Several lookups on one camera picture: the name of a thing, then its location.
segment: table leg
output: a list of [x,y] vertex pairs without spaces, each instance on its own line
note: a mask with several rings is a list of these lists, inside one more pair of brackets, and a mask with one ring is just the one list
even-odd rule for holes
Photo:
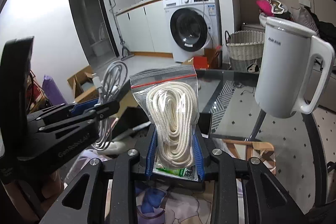
[[257,121],[254,125],[253,131],[252,131],[250,137],[246,139],[246,141],[254,141],[255,140],[255,137],[258,134],[258,131],[259,131],[264,119],[265,119],[265,116],[266,116],[266,112],[261,109],[260,112],[259,112],[259,116],[257,118]]

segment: purple bag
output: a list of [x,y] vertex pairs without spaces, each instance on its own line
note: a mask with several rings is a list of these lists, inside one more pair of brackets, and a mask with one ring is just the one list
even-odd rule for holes
[[42,88],[52,105],[68,104],[51,76],[44,76]]

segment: electric kettle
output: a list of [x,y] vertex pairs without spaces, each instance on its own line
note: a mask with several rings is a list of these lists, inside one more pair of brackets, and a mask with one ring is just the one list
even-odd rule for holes
[[[315,94],[307,104],[306,87],[315,58],[323,71]],[[288,118],[297,111],[309,114],[318,105],[335,61],[334,48],[316,32],[292,21],[267,17],[264,51],[255,100],[263,111]]]

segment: washing machine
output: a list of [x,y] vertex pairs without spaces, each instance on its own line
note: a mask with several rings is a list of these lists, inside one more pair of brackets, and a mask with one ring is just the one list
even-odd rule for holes
[[163,5],[176,62],[222,45],[218,0],[163,0]]

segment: metal screw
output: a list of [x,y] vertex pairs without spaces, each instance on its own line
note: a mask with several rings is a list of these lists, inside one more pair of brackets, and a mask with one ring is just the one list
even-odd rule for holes
[[253,158],[251,158],[251,163],[253,163],[253,164],[259,164],[260,160],[257,157],[253,157]]
[[94,158],[90,160],[90,164],[91,165],[97,165],[99,163],[99,159],[98,158]]
[[127,154],[130,156],[134,156],[138,153],[138,151],[136,149],[130,149],[127,151]]
[[212,150],[212,153],[216,156],[221,155],[222,154],[222,150],[215,148],[214,150]]

